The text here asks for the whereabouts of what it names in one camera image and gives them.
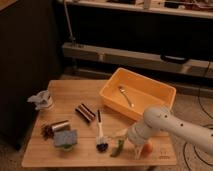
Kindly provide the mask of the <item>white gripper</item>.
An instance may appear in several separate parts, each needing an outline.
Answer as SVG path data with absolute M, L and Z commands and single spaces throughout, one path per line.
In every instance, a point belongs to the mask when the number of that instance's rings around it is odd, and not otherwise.
M 135 159 L 139 159 L 143 150 L 143 145 L 148 139 L 155 133 L 155 130 L 150 128 L 145 122 L 137 122 L 130 126 L 127 130 L 122 129 L 117 131 L 114 135 L 114 139 L 128 140 L 135 145 L 134 153 Z

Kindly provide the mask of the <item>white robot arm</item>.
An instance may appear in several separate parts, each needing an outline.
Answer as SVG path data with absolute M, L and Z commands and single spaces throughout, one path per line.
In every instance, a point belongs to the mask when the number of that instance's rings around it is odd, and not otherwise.
M 135 148 L 135 158 L 149 139 L 158 131 L 166 131 L 195 145 L 209 155 L 213 155 L 213 130 L 179 119 L 165 106 L 151 106 L 144 110 L 142 118 L 112 138 L 128 139 Z

